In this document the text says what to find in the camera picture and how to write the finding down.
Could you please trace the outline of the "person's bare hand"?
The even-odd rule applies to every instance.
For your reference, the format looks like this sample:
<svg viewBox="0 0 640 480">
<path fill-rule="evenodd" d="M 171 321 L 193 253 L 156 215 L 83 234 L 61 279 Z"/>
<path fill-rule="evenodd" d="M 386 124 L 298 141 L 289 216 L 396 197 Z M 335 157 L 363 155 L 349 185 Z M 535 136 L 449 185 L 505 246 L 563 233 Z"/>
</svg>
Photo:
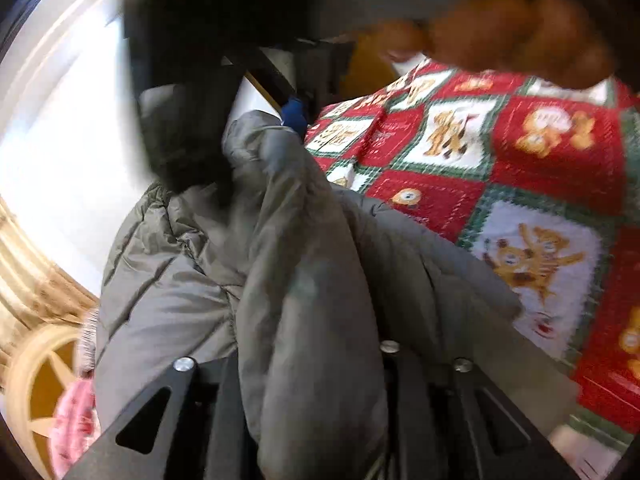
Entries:
<svg viewBox="0 0 640 480">
<path fill-rule="evenodd" d="M 379 24 L 372 39 L 393 62 L 422 53 L 468 72 L 536 76 L 567 89 L 592 87 L 617 68 L 576 0 L 461 0 L 430 22 Z"/>
</svg>

